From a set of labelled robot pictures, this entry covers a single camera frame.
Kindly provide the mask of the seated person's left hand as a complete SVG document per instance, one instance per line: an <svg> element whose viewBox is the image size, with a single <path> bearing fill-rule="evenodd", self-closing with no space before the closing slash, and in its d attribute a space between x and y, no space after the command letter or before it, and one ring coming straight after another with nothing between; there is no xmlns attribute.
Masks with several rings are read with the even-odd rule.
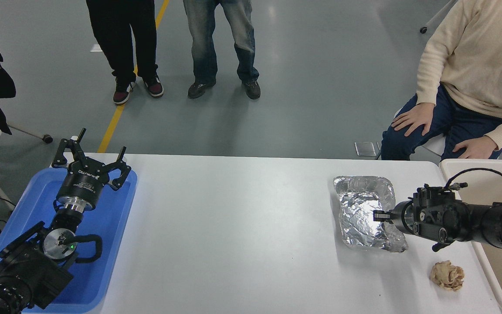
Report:
<svg viewBox="0 0 502 314"><path fill-rule="evenodd" d="M452 152L462 151L460 159L489 159L492 153L498 150L497 143L484 135L483 137L464 140L455 145Z"/></svg>

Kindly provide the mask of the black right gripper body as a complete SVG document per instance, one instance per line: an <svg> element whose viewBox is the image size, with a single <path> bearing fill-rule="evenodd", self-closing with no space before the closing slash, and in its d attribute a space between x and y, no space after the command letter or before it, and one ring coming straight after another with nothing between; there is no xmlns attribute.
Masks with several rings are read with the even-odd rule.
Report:
<svg viewBox="0 0 502 314"><path fill-rule="evenodd" d="M414 214L412 199L401 201L390 211L393 225L403 234L410 235L415 235L413 231Z"/></svg>

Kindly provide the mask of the seated person's right hand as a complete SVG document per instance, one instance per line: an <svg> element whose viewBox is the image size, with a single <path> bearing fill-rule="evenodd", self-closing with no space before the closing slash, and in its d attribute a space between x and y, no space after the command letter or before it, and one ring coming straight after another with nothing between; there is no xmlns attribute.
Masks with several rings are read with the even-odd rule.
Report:
<svg viewBox="0 0 502 314"><path fill-rule="evenodd" d="M404 130L405 137L409 137L416 129L422 127L421 135L424 137L430 131L435 107L436 104L430 102L414 105L412 109L396 116L390 127L395 131Z"/></svg>

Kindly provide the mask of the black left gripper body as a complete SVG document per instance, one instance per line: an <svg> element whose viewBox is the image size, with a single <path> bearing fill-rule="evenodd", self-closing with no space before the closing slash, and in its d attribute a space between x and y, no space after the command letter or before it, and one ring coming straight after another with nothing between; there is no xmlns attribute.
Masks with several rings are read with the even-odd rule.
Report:
<svg viewBox="0 0 502 314"><path fill-rule="evenodd" d="M68 173L56 199L64 204L66 198L80 198L90 205L96 205L104 185L109 181L109 172L113 167L97 160L74 161L68 166Z"/></svg>

